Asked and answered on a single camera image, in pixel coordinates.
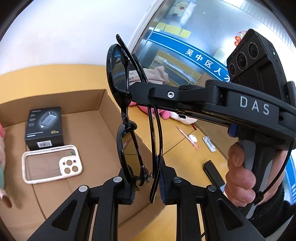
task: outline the barcode label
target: barcode label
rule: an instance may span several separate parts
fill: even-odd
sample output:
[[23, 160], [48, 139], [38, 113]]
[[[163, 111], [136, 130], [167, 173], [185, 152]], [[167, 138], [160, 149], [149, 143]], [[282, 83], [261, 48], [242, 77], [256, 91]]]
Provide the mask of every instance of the barcode label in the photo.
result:
[[52, 146], [52, 141], [51, 140], [49, 140], [49, 141], [40, 141], [40, 142], [37, 142], [37, 145], [38, 145], [39, 148]]

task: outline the metal bolt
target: metal bolt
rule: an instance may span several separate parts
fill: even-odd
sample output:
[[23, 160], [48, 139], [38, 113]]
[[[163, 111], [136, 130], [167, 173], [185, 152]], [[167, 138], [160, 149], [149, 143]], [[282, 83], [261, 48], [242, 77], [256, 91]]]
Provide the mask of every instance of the metal bolt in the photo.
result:
[[113, 178], [113, 182], [115, 182], [115, 183], [119, 183], [121, 181], [122, 181], [122, 177], [115, 177], [115, 178]]
[[174, 98], [174, 97], [175, 97], [175, 93], [172, 92], [172, 91], [168, 92], [168, 97], [169, 97], [170, 99]]
[[181, 183], [183, 179], [181, 177], [174, 177], [174, 182]]
[[87, 191], [87, 186], [85, 186], [85, 185], [80, 186], [80, 187], [79, 187], [79, 191], [80, 191], [80, 192], [85, 192], [85, 191]]
[[216, 192], [216, 190], [217, 190], [216, 186], [214, 186], [214, 185], [209, 185], [207, 188], [208, 188], [209, 191], [211, 191], [211, 192]]

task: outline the human hand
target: human hand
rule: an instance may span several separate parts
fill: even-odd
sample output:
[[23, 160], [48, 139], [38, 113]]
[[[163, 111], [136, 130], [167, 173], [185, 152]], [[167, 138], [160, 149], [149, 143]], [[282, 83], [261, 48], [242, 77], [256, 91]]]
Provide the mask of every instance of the human hand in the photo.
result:
[[[281, 169], [287, 151], [277, 150], [271, 171], [267, 180], [266, 187], [273, 181]], [[244, 151], [236, 142], [228, 150], [228, 173], [226, 174], [225, 192], [228, 199], [236, 206], [244, 207], [255, 199], [255, 192], [252, 190], [256, 183], [255, 175], [242, 166], [244, 162]], [[273, 187], [264, 195], [264, 199], [259, 203], [262, 204], [272, 198], [284, 178], [284, 172]]]

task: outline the white phone case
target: white phone case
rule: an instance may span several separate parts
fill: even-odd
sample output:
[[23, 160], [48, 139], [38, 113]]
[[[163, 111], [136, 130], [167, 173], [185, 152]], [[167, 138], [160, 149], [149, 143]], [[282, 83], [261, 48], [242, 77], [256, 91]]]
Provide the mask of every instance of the white phone case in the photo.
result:
[[[73, 154], [68, 155], [68, 156], [64, 156], [60, 159], [59, 159], [59, 157], [54, 158], [54, 156], [55, 156], [54, 152], [57, 153], [60, 151], [65, 151], [65, 150], [72, 150], [71, 153], [73, 153]], [[39, 168], [38, 171], [40, 172], [40, 167], [41, 167], [41, 172], [42, 171], [46, 172], [46, 167], [50, 167], [50, 170], [48, 170], [48, 175], [50, 175], [50, 173], [53, 173], [53, 175], [55, 175], [55, 176], [32, 180], [32, 178], [29, 178], [27, 176], [27, 174], [30, 173], [30, 170], [28, 170], [29, 169], [28, 163], [26, 163], [27, 158], [32, 155], [41, 155], [41, 154], [45, 154], [45, 153], [53, 153], [52, 154], [53, 159], [56, 159], [56, 160], [53, 161], [51, 164], [51, 161], [49, 158], [49, 161], [46, 161], [46, 163], [44, 163], [44, 166], [42, 166], [42, 163], [38, 162], [38, 165], [39, 165], [37, 167], [37, 168]], [[80, 160], [80, 157], [78, 154], [78, 150], [74, 145], [53, 147], [53, 148], [49, 148], [49, 149], [42, 149], [42, 150], [36, 150], [36, 151], [27, 151], [22, 155], [22, 178], [23, 178], [24, 182], [27, 184], [51, 182], [51, 181], [55, 181], [55, 180], [59, 180], [59, 179], [77, 176], [81, 172], [82, 172], [82, 163], [81, 163], [81, 160]]]

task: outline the charger box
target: charger box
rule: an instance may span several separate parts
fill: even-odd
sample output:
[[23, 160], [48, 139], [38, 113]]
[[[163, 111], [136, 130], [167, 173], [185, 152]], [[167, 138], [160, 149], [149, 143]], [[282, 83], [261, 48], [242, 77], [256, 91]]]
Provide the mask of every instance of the charger box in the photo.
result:
[[61, 107], [30, 110], [25, 141], [31, 151], [64, 146]]

